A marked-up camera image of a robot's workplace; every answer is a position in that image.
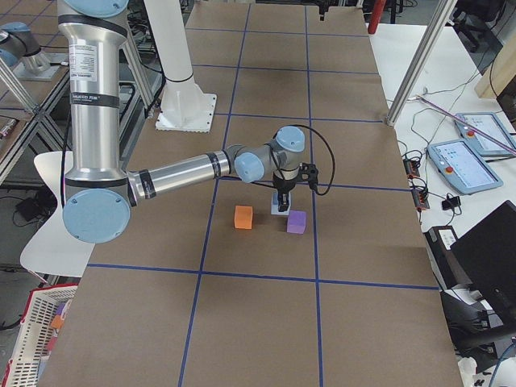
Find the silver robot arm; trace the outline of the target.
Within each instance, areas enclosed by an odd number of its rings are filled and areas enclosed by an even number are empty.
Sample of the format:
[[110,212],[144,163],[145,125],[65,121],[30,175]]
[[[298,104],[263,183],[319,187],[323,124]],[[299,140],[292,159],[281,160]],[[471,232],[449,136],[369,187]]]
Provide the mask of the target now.
[[[210,130],[216,105],[194,80],[181,9],[174,1],[145,4],[164,70],[160,130]],[[73,167],[64,179],[64,226],[87,243],[125,230],[131,208],[185,186],[235,174],[251,183],[272,174],[280,208],[288,206],[305,149],[303,131],[282,127],[257,148],[233,145],[158,169],[125,171],[119,160],[119,52],[128,41],[127,2],[61,1],[60,31],[69,42]]]

